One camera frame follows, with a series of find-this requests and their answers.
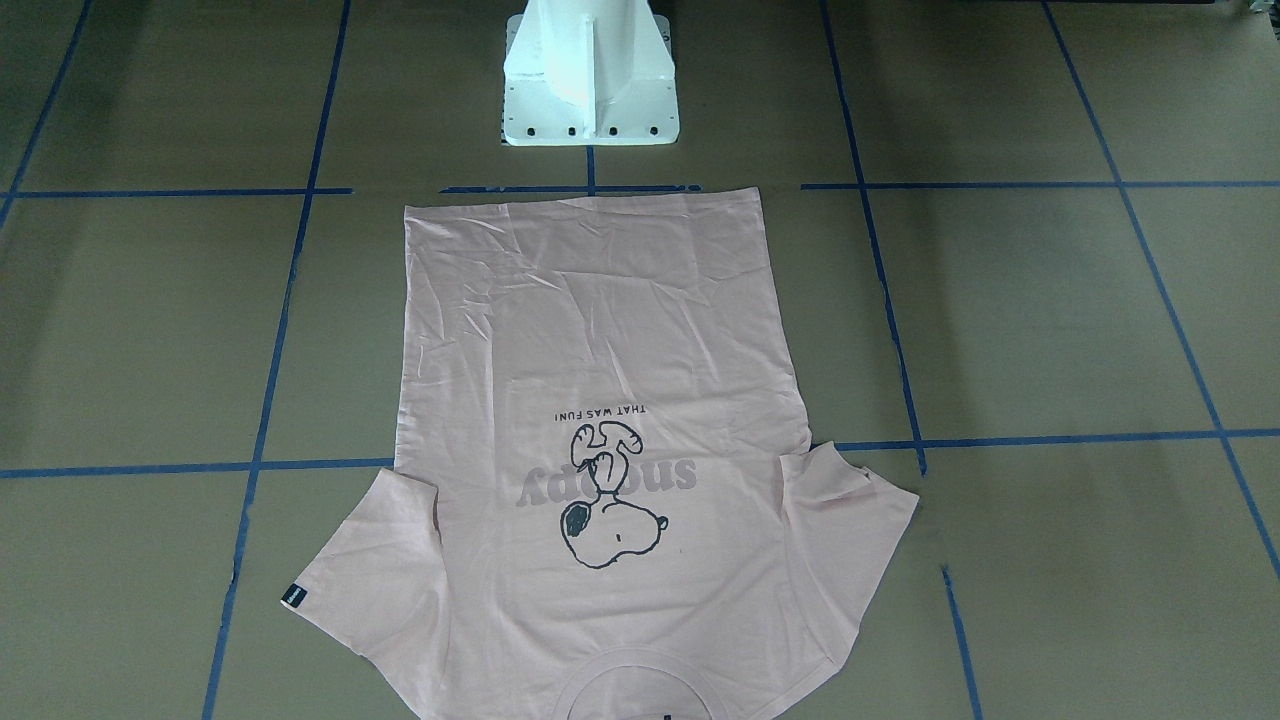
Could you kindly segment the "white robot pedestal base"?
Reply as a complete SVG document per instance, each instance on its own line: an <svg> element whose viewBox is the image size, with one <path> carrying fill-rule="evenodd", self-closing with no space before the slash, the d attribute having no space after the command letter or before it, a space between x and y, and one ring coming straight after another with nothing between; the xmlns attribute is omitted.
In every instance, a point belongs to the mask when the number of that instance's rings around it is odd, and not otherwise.
<svg viewBox="0 0 1280 720"><path fill-rule="evenodd" d="M681 133L669 20L648 1L529 1L506 22L502 138L654 146Z"/></svg>

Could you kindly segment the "pink Snoopy t-shirt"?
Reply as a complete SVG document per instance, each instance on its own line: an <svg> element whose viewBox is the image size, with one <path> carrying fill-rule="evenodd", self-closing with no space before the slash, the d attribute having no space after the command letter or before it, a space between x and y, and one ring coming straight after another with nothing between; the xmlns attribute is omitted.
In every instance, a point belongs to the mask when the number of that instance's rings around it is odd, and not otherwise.
<svg viewBox="0 0 1280 720"><path fill-rule="evenodd" d="M815 446L755 190L404 211L394 459L283 603L421 719L773 719L916 496Z"/></svg>

